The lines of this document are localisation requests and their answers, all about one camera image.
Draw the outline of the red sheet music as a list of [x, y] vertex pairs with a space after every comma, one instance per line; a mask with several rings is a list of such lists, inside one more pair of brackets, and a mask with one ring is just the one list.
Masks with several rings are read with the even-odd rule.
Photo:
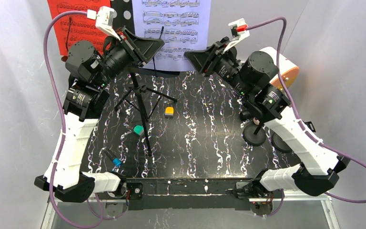
[[[110, 6], [110, 0], [48, 0], [51, 17], [70, 10], [94, 10]], [[83, 15], [69, 15], [54, 24], [54, 31], [61, 56], [67, 56], [69, 48], [80, 40], [91, 42], [102, 53], [106, 34], [95, 27], [95, 21]]]

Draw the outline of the black music stand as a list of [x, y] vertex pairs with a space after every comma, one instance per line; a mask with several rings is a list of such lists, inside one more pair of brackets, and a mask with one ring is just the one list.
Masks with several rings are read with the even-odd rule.
[[[130, 86], [128, 93], [126, 93], [122, 99], [116, 104], [115, 110], [118, 110], [119, 106], [126, 101], [127, 96], [130, 93], [134, 93], [137, 101], [135, 108], [140, 112], [142, 126], [144, 127], [144, 134], [147, 146], [150, 146], [148, 130], [146, 123], [151, 117], [150, 113], [146, 112], [146, 108], [142, 99], [142, 94], [145, 92], [151, 92], [157, 94], [160, 98], [165, 97], [173, 102], [177, 102], [177, 99], [163, 94], [154, 89], [150, 89], [145, 85], [140, 85], [136, 78], [138, 73], [137, 66], [128, 66], [124, 69], [130, 74], [132, 80], [132, 86]], [[109, 94], [105, 92], [104, 88], [109, 84], [90, 84], [77, 80], [74, 76], [69, 76], [69, 89], [66, 95], [66, 99], [63, 104], [64, 113], [71, 112], [79, 117], [80, 121], [84, 121], [86, 118], [98, 118], [101, 116], [103, 107], [109, 98]]]

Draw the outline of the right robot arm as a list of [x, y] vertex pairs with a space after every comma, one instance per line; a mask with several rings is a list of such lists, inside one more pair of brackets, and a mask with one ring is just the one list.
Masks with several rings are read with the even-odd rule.
[[311, 139], [311, 130], [295, 117], [289, 99], [270, 83], [279, 70], [268, 53], [255, 51], [241, 62], [229, 44], [224, 37], [206, 50], [187, 51], [184, 56], [198, 73], [215, 73], [240, 93], [250, 115], [281, 137], [301, 161], [292, 167], [263, 170], [233, 194], [244, 198], [293, 189], [319, 196], [332, 189], [347, 161]]

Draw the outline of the white sheet music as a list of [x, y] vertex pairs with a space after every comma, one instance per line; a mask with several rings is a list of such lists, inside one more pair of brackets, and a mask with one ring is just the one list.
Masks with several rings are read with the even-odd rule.
[[206, 49], [211, 3], [211, 0], [132, 1], [135, 34], [165, 43], [145, 68], [193, 71], [184, 53]]

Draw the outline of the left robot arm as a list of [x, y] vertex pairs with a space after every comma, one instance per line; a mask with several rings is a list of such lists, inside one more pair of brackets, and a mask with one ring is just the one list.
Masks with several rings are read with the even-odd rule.
[[122, 175], [82, 172], [82, 158], [109, 98], [106, 86], [125, 68], [146, 65], [163, 46], [161, 39], [137, 37], [121, 27], [115, 36], [106, 37], [103, 52], [86, 40], [69, 48], [69, 89], [61, 106], [65, 127], [49, 168], [34, 180], [36, 187], [52, 191], [63, 202], [81, 203], [103, 192], [121, 194]]

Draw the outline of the tall black mic stand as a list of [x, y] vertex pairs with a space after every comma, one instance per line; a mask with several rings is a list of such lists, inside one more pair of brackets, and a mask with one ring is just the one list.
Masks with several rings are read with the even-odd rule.
[[258, 119], [252, 118], [243, 129], [243, 139], [252, 146], [261, 146], [267, 139], [265, 125]]

